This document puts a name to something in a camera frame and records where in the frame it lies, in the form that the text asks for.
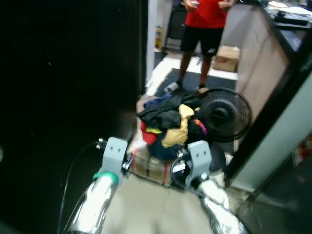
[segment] person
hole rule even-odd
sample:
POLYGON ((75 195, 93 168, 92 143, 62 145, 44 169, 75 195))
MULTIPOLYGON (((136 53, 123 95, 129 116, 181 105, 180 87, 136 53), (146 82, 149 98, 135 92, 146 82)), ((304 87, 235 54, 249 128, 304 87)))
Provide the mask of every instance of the person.
POLYGON ((185 24, 185 32, 181 43, 183 57, 181 60, 178 87, 182 87, 186 70, 190 64, 193 52, 198 41, 201 44, 203 63, 201 66, 200 82, 197 91, 206 87, 208 70, 212 57, 216 55, 223 28, 225 26, 228 10, 235 0, 198 0, 197 4, 191 0, 184 0, 184 6, 188 12, 185 24))

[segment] black shorts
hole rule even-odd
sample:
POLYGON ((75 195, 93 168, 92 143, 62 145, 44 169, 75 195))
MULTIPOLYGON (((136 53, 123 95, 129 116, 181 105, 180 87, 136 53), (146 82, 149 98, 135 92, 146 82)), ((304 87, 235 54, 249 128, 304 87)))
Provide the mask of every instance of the black shorts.
POLYGON ((181 43, 181 51, 194 51, 198 41, 200 41, 201 54, 212 57, 218 52, 222 33, 223 28, 203 29, 186 26, 181 43))

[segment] fan grille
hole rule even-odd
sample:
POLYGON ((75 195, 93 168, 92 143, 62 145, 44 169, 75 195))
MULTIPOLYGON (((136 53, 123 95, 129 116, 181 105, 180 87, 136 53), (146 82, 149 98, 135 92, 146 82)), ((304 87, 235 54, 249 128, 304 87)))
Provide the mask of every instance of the fan grille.
POLYGON ((230 89, 210 90, 200 109, 209 137, 215 141, 228 142, 242 137, 252 121, 249 103, 230 89))

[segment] black mat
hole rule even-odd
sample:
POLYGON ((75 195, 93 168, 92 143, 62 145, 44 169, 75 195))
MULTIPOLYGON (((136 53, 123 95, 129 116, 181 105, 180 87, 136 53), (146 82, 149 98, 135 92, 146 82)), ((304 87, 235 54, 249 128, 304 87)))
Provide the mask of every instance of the black mat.
MULTIPOLYGON (((166 88, 172 82, 178 80, 179 72, 180 72, 179 69, 172 69, 172 71, 167 75, 165 80, 158 87, 155 96, 157 97, 163 96, 165 94, 164 88, 166 88)), ((200 80, 200 74, 187 72, 185 74, 184 81, 183 81, 183 89, 188 92, 194 92, 196 90, 196 87, 199 84, 199 80, 200 80)), ((208 87, 209 89, 228 88, 228 89, 235 90, 235 80, 208 76, 206 87, 208 87)))
POLYGON ((166 55, 167 53, 165 52, 155 52, 154 69, 164 59, 164 57, 166 57, 166 55))

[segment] white tile floor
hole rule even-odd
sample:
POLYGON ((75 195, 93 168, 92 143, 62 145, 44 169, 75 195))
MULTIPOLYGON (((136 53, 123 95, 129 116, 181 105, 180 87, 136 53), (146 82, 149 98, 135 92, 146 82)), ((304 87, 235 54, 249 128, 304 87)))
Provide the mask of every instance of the white tile floor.
MULTIPOLYGON (((156 67, 147 94, 153 95, 170 73, 180 67, 181 54, 169 53, 156 67)), ((192 58, 189 72, 200 73, 201 63, 192 58)), ((214 71, 209 75, 236 79, 236 73, 214 71)), ((215 179, 223 185, 223 174, 215 179)), ((211 234, 209 219, 199 198, 164 188, 131 175, 116 191, 109 207, 103 234, 211 234)))

